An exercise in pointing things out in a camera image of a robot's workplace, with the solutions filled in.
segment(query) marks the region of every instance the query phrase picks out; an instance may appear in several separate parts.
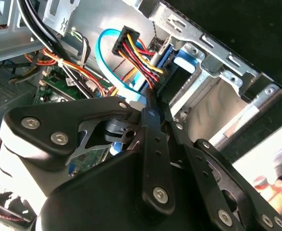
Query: metal bracket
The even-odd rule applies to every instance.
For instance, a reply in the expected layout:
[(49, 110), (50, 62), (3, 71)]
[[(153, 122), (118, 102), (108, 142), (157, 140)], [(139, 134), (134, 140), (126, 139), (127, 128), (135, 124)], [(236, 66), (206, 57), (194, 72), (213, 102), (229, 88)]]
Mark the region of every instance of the metal bracket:
[(43, 22), (65, 36), (71, 15), (79, 3), (80, 0), (48, 0)]

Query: black plastic housing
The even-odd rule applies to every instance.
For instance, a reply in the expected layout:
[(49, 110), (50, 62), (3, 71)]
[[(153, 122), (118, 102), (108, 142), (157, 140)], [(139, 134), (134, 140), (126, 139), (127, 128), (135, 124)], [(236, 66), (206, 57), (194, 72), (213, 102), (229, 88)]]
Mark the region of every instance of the black plastic housing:
[(124, 26), (122, 31), (121, 31), (120, 36), (118, 37), (118, 39), (115, 42), (114, 47), (112, 48), (112, 53), (114, 55), (117, 55), (117, 56), (121, 57), (121, 55), (119, 54), (119, 51), (124, 48), (123, 42), (126, 42), (126, 40), (128, 39), (127, 38), (127, 34), (130, 34), (134, 44), (136, 44), (136, 42), (137, 42), (137, 40), (138, 40), (138, 38), (140, 36), (139, 32), (135, 31), (132, 28)]

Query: blue cable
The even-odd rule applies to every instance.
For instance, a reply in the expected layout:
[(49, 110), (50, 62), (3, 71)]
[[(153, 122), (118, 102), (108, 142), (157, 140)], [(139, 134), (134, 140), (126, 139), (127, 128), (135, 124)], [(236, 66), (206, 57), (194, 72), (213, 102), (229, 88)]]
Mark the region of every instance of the blue cable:
[(120, 80), (112, 72), (112, 70), (107, 66), (107, 63), (103, 59), (102, 50), (101, 50), (102, 38), (105, 37), (105, 36), (119, 37), (120, 34), (121, 34), (121, 32), (119, 30), (115, 30), (115, 29), (106, 29), (100, 34), (100, 36), (97, 40), (96, 46), (95, 46), (95, 53), (96, 53), (95, 56), (96, 56), (97, 64), (98, 64), (99, 68), (101, 69), (102, 73), (106, 76), (106, 78), (116, 88), (119, 89), (119, 91), (118, 91), (119, 96), (122, 96), (122, 97), (128, 99), (129, 101), (138, 101), (141, 98), (145, 99), (145, 97), (142, 96), (139, 92), (130, 88), (127, 84), (125, 84), (122, 80)]

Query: silver screw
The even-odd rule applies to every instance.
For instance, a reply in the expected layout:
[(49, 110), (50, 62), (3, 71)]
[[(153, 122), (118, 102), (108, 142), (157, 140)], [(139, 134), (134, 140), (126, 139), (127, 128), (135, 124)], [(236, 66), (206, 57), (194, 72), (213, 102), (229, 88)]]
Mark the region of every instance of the silver screw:
[(197, 54), (198, 53), (198, 50), (197, 49), (193, 49), (192, 51), (191, 51), (191, 54)]
[(122, 107), (122, 108), (127, 108), (127, 106), (126, 106), (126, 104), (124, 104), (124, 103), (119, 103), (119, 105)]
[(182, 125), (177, 124), (176, 126), (178, 127), (179, 130), (183, 130), (183, 126)]
[(51, 141), (57, 145), (66, 145), (68, 143), (68, 136), (62, 132), (55, 132), (51, 135)]
[(263, 219), (264, 223), (267, 224), (269, 227), (271, 227), (271, 228), (274, 227), (272, 221), (265, 214), (262, 214), (262, 219)]
[(274, 220), (282, 228), (282, 220), (278, 217), (274, 217)]
[(205, 148), (210, 148), (209, 144), (206, 143), (205, 141), (203, 142), (203, 145), (204, 145)]
[(222, 210), (222, 209), (219, 210), (219, 211), (218, 211), (218, 216), (219, 216), (220, 220), (221, 220), (226, 226), (229, 226), (229, 227), (232, 226), (232, 224), (233, 224), (232, 219), (231, 219), (231, 217), (229, 216), (229, 214), (228, 214), (226, 211), (224, 211), (224, 210)]
[(149, 110), (149, 114), (150, 114), (151, 116), (156, 116), (155, 112), (153, 112), (153, 111), (151, 111), (151, 110)]
[(37, 129), (40, 126), (40, 122), (32, 117), (24, 118), (21, 121), (21, 124), (27, 129)]
[(274, 88), (267, 88), (266, 90), (265, 90), (265, 93), (267, 94), (267, 95), (271, 95), (272, 93), (274, 93), (275, 92), (275, 89)]
[(160, 187), (154, 188), (153, 195), (155, 199), (159, 203), (162, 203), (162, 204), (166, 204), (169, 200), (167, 192), (163, 188), (160, 188)]

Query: cable tie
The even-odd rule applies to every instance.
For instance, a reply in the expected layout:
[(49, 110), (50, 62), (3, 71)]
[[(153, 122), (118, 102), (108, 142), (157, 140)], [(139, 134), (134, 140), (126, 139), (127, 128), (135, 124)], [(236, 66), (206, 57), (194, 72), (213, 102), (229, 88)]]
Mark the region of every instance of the cable tie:
[(79, 65), (79, 66), (80, 66), (80, 65), (85, 66), (86, 63), (82, 63), (80, 60), (78, 60), (78, 61), (77, 61), (77, 65)]
[(64, 66), (63, 62), (64, 62), (64, 59), (60, 59), (60, 60), (58, 61), (58, 66), (59, 66), (59, 67), (63, 67), (63, 66)]

